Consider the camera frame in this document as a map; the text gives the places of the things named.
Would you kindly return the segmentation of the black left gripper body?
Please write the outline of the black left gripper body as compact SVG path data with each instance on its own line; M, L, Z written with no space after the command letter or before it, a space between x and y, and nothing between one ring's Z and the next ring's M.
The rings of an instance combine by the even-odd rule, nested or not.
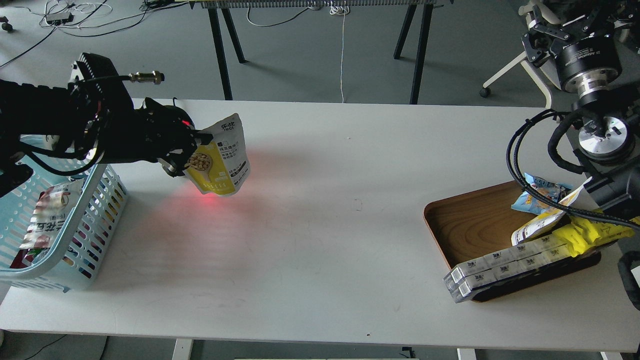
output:
M161 105L145 98L142 107L115 114L100 132L101 164L159 162L164 155Z

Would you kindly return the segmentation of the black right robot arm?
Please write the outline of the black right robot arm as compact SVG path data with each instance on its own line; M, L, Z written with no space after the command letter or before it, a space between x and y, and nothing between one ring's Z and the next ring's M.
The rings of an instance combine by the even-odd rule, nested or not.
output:
M558 88L578 96L547 143L556 166L585 174L599 211L557 208L595 224L639 231L639 86L613 87L622 75L614 35L638 29L637 0L531 0L521 37L526 61L553 63Z

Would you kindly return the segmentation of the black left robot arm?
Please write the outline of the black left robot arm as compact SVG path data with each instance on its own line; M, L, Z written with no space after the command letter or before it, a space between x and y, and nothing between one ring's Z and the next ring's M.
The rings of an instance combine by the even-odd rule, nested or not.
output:
M124 82L160 84L160 71L119 74L112 60L83 52L66 87L1 82L1 194L43 170L75 176L95 164L160 163L171 177L185 175L198 146L213 135L198 130L185 110L145 98L134 108Z

